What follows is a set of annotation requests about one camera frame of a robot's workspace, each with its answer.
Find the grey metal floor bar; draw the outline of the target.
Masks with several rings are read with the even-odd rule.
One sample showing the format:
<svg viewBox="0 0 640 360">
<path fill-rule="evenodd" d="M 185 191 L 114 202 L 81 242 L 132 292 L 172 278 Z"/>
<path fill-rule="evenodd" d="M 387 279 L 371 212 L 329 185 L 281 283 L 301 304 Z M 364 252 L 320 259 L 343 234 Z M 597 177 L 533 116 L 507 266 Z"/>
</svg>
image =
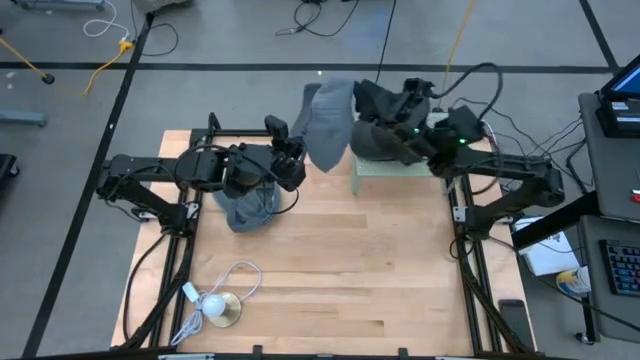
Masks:
<svg viewBox="0 0 640 360">
<path fill-rule="evenodd" d="M 18 123 L 44 127 L 47 125 L 47 120 L 42 113 L 0 110 L 0 123 Z"/>
<path fill-rule="evenodd" d="M 104 9 L 106 0 L 9 0 L 23 9 L 37 6 L 89 6 L 99 11 Z"/>
</svg>

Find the black smartphone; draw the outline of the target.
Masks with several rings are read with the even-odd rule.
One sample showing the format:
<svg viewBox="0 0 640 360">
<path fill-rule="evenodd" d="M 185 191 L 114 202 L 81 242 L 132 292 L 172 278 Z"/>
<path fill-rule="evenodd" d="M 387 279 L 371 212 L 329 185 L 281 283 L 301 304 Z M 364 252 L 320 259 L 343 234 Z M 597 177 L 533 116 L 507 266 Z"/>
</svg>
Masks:
<svg viewBox="0 0 640 360">
<path fill-rule="evenodd" d="M 522 343 L 535 349 L 526 306 L 519 299 L 503 299 L 498 301 L 499 311 L 506 323 L 519 337 Z"/>
</svg>

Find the black labelled box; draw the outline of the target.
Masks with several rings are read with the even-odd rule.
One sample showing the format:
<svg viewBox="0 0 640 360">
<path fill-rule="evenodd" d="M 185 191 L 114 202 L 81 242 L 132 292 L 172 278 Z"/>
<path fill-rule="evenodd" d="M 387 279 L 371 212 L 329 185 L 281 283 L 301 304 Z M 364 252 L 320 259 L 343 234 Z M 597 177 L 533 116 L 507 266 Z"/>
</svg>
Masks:
<svg viewBox="0 0 640 360">
<path fill-rule="evenodd" d="M 640 100 L 603 101 L 596 110 L 606 137 L 640 138 Z"/>
</svg>

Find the black wheeled base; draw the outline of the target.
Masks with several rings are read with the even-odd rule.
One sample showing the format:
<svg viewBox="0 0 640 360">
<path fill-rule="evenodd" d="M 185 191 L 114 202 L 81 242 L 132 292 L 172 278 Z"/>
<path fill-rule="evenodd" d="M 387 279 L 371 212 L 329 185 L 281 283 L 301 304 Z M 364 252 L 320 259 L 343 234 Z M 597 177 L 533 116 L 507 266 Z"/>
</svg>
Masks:
<svg viewBox="0 0 640 360">
<path fill-rule="evenodd" d="M 20 174 L 17 157 L 11 154 L 0 154 L 0 182 L 14 178 Z"/>
</svg>

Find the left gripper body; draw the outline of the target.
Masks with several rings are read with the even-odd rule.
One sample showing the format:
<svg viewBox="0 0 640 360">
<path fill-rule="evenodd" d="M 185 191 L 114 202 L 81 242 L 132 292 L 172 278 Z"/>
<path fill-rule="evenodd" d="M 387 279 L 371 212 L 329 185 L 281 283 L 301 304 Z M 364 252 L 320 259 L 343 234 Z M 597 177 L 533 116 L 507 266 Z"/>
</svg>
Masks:
<svg viewBox="0 0 640 360">
<path fill-rule="evenodd" d="M 272 161 L 270 171 L 276 182 L 286 191 L 296 190 L 306 177 L 305 153 L 292 153 L 289 138 L 272 140 Z"/>
</svg>

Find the white printed tub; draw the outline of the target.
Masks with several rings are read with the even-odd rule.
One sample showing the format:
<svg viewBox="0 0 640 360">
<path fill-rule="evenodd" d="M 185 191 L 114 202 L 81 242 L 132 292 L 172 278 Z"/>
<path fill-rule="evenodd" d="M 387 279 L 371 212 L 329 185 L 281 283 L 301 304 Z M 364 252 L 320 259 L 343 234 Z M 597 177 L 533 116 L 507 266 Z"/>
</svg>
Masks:
<svg viewBox="0 0 640 360">
<path fill-rule="evenodd" d="M 569 296 L 588 294 L 591 291 L 589 268 L 582 266 L 558 273 L 556 285 L 564 294 Z"/>
</svg>

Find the grey side desk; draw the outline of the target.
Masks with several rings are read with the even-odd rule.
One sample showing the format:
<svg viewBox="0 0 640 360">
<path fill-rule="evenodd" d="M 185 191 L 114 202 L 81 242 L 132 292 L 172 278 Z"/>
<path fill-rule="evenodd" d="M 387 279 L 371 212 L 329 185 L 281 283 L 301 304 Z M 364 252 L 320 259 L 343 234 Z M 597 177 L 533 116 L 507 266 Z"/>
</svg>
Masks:
<svg viewBox="0 0 640 360">
<path fill-rule="evenodd" d="M 578 226 L 591 281 L 589 300 L 601 311 L 594 315 L 595 327 L 604 337 L 640 344 L 640 297 L 612 293 L 600 248 L 602 240 L 640 245 L 640 204 L 631 200 L 632 191 L 640 190 L 640 139 L 604 135 L 597 95 L 583 93 L 578 103 L 599 210 L 583 216 Z"/>
</svg>

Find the black laptop blue screen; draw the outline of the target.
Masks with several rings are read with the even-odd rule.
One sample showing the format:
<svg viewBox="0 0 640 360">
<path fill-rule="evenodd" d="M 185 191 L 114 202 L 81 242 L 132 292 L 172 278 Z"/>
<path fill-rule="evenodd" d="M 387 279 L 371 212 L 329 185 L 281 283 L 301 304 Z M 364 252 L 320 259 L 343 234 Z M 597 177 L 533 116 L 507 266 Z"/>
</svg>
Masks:
<svg viewBox="0 0 640 360">
<path fill-rule="evenodd" d="M 640 99 L 640 54 L 599 91 L 608 99 Z"/>
</svg>

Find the grey cap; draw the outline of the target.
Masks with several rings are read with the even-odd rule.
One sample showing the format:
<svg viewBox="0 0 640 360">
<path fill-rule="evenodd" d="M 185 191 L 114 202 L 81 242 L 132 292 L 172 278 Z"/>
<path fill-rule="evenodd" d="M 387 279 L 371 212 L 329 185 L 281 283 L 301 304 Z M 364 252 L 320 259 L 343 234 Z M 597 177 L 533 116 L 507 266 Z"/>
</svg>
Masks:
<svg viewBox="0 0 640 360">
<path fill-rule="evenodd" d="M 281 205 L 280 188 L 274 183 L 263 184 L 236 199 L 223 191 L 214 192 L 213 198 L 234 233 L 253 232 L 268 225 Z"/>
<path fill-rule="evenodd" d="M 304 86 L 290 135 L 303 139 L 311 162 L 324 173 L 339 164 L 350 142 L 355 122 L 354 85 L 353 80 L 329 79 Z"/>
</svg>

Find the white globe lamp brass base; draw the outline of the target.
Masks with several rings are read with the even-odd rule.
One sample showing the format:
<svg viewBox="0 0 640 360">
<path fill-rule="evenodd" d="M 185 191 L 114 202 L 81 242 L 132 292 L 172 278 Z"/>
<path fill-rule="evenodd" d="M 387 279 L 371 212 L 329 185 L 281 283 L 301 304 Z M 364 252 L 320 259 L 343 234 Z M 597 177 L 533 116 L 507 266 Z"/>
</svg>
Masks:
<svg viewBox="0 0 640 360">
<path fill-rule="evenodd" d="M 230 292 L 211 294 L 203 300 L 201 310 L 215 327 L 227 328 L 240 319 L 242 303 L 237 295 Z"/>
</svg>

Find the black keyboard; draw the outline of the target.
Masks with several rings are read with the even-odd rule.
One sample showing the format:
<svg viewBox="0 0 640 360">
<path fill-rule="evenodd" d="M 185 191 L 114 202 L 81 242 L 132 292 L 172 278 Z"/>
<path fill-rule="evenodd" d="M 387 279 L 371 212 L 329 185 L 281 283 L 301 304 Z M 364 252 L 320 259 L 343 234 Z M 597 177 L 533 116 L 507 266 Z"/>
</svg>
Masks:
<svg viewBox="0 0 640 360">
<path fill-rule="evenodd" d="M 601 239 L 598 244 L 611 292 L 640 297 L 640 242 Z"/>
</svg>

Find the white box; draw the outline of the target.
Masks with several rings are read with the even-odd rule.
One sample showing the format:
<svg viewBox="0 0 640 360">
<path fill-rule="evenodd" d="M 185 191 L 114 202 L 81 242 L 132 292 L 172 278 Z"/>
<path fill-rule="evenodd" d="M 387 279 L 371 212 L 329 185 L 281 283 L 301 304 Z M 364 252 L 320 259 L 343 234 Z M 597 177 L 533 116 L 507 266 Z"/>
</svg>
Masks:
<svg viewBox="0 0 640 360">
<path fill-rule="evenodd" d="M 578 251 L 561 231 L 519 250 L 518 254 L 533 275 L 539 277 L 579 268 Z"/>
</svg>

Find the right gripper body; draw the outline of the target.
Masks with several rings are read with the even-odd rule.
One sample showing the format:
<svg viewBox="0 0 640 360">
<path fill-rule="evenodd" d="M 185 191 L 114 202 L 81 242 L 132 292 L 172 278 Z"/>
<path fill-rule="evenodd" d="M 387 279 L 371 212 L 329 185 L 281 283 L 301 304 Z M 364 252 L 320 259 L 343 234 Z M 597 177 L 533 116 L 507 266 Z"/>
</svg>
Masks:
<svg viewBox="0 0 640 360">
<path fill-rule="evenodd" d="M 419 146 L 421 150 L 434 150 L 434 146 L 429 142 L 432 128 L 427 124 L 430 110 L 429 98 L 402 97 L 396 106 L 395 126 L 402 125 L 420 133 Z"/>
</svg>

